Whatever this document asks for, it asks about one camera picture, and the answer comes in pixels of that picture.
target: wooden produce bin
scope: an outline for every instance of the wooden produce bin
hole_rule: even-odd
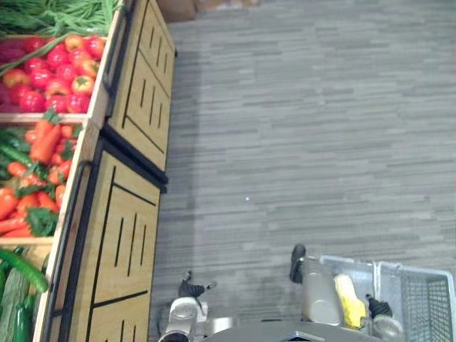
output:
[[[74,253],[64,261],[71,265],[67,290],[43,341],[147,341],[162,190],[160,181],[100,139]]]
[[[155,0],[113,17],[53,237],[0,239],[49,253],[33,342],[146,341],[175,47]],[[41,114],[0,114],[32,126]]]
[[[175,46],[156,0],[124,0],[113,16],[86,114],[117,145],[138,151],[137,162],[163,182]],[[0,124],[17,120],[0,114]],[[40,113],[22,118],[38,120]]]
[[[18,115],[14,123],[4,124],[2,127],[21,126],[26,128],[33,127],[35,120],[30,118],[21,118]],[[41,341],[41,334],[44,326],[48,300],[53,292],[59,287],[66,286],[66,277],[68,277],[69,265],[63,265],[58,258],[58,251],[65,250],[71,254],[73,246],[67,244],[69,237],[75,233],[75,227],[79,225],[81,218],[81,208],[84,194],[88,181],[88,172],[85,166],[93,159],[94,147],[98,139],[98,128],[89,120],[76,120],[73,117],[63,116],[62,123],[65,124],[82,124],[83,129],[79,134],[78,142],[73,156],[71,171],[66,183],[66,192],[63,196],[61,210],[58,216],[58,223],[53,237],[33,237],[33,238],[1,238],[0,247],[12,248],[18,245],[25,246],[29,249],[25,257],[31,260],[36,266],[41,268],[43,260],[48,256],[48,265],[46,268],[46,278],[49,282],[49,290],[41,295],[38,308],[33,341]],[[62,279],[62,282],[56,283],[56,275]]]
[[[103,132],[113,141],[124,141],[142,155],[137,162],[164,176],[175,46],[156,1],[138,0],[126,16],[125,50],[108,119]]]

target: cardboard box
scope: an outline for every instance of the cardboard box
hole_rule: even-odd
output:
[[[260,0],[195,0],[199,12],[260,5]]]
[[[157,0],[167,23],[193,20],[196,17],[196,0]]]

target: zucchini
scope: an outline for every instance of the zucchini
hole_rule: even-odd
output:
[[[3,293],[5,291],[5,283],[6,283],[5,272],[0,270],[0,304],[1,304],[1,299],[3,298]]]
[[[12,342],[16,322],[16,307],[29,292],[30,283],[17,269],[12,269],[6,279],[5,292],[1,300],[3,313],[0,319],[0,342]]]
[[[31,316],[24,304],[16,308],[13,342],[30,342]]]
[[[34,265],[21,256],[2,248],[0,248],[0,259],[18,269],[36,287],[38,292],[46,292],[48,289],[46,277]]]

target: wooden crate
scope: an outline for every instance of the wooden crate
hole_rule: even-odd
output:
[[[160,188],[106,151],[97,177],[69,341],[146,341]]]
[[[139,0],[109,125],[165,170],[175,46],[156,1]]]
[[[29,117],[20,117],[16,116],[14,123],[8,124],[8,126],[21,126],[21,127],[33,127],[35,120],[30,119]],[[83,129],[79,135],[78,142],[76,145],[76,150],[74,152],[73,162],[71,165],[70,174],[67,179],[66,183],[66,192],[63,196],[63,201],[61,205],[61,210],[58,215],[58,223],[56,226],[56,230],[54,232],[53,237],[29,237],[29,238],[1,238],[0,237],[0,247],[7,247],[11,248],[17,245],[24,245],[26,247],[30,247],[31,253],[29,254],[28,258],[34,262],[36,266],[41,268],[44,258],[48,255],[48,266],[46,269],[46,278],[49,281],[50,289],[41,295],[40,305],[38,309],[38,318],[36,322],[36,327],[33,335],[33,341],[38,342],[41,338],[41,330],[43,327],[43,321],[45,316],[45,310],[49,298],[50,291],[55,291],[60,286],[65,287],[65,276],[62,276],[62,282],[58,286],[52,284],[52,279],[54,276],[54,271],[56,267],[56,256],[58,252],[58,248],[60,247],[60,243],[63,238],[64,233],[64,222],[65,218],[68,214],[68,205],[70,201],[70,194],[72,192],[75,193],[76,206],[74,208],[74,212],[76,213],[73,217],[71,224],[69,225],[69,234],[75,234],[77,231],[77,227],[79,224],[79,219],[81,216],[81,208],[83,203],[84,194],[86,191],[86,185],[88,181],[88,172],[83,173],[83,177],[81,180],[81,186],[79,189],[76,189],[76,173],[78,169],[78,165],[83,160],[92,160],[93,153],[94,153],[94,146],[98,139],[98,128],[89,120],[74,120],[73,118],[66,118],[63,117],[62,123],[80,123],[83,126]],[[69,253],[72,251],[71,245],[67,246],[67,250]],[[62,274],[68,269],[68,265],[62,268]]]
[[[99,129],[107,123],[164,171],[175,46],[156,0],[124,5],[113,16],[88,112],[66,116],[90,119]],[[0,113],[0,124],[18,116],[38,120],[41,114]]]

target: carrot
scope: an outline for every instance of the carrot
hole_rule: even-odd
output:
[[[12,189],[0,189],[0,220],[8,217],[16,209],[17,202]]]
[[[56,147],[56,152],[57,153],[62,153],[65,150],[65,144],[58,144]]]
[[[41,139],[39,143],[35,142],[30,151],[30,158],[33,161],[40,161],[48,164],[51,161],[52,154],[56,149],[57,143],[61,136],[61,126],[59,124],[52,127],[51,131]]]
[[[38,202],[41,208],[48,208],[52,212],[58,212],[57,204],[44,191],[38,191]]]
[[[23,229],[27,227],[27,222],[24,217],[19,217],[16,219],[5,219],[0,221],[0,234],[7,233],[15,229]]]
[[[63,158],[59,153],[54,153],[51,157],[51,165],[60,165],[63,162]]]
[[[18,215],[27,215],[27,209],[29,207],[39,207],[39,201],[35,194],[26,195],[19,200],[17,204]]]
[[[46,183],[40,180],[34,173],[24,176],[28,169],[27,166],[20,162],[10,162],[7,170],[12,176],[23,178],[30,185],[46,185]]]
[[[19,213],[17,212],[17,210],[14,210],[14,211],[8,216],[9,219],[16,219],[17,217],[19,217]]]
[[[70,174],[71,160],[65,160],[58,167],[53,167],[49,172],[48,181],[52,184],[62,184]]]
[[[39,145],[44,137],[52,130],[54,125],[47,119],[41,119],[35,124],[35,139],[33,141],[34,145]]]
[[[24,134],[24,138],[26,142],[33,144],[33,142],[36,140],[36,131],[28,130],[26,134]]]
[[[69,125],[62,126],[62,136],[65,138],[73,138],[73,127]]]
[[[6,234],[3,234],[1,237],[32,237],[32,233],[30,232],[30,228],[26,226],[25,228],[11,230]]]
[[[59,185],[56,188],[56,204],[60,209],[62,207],[63,194],[65,194],[65,185]]]

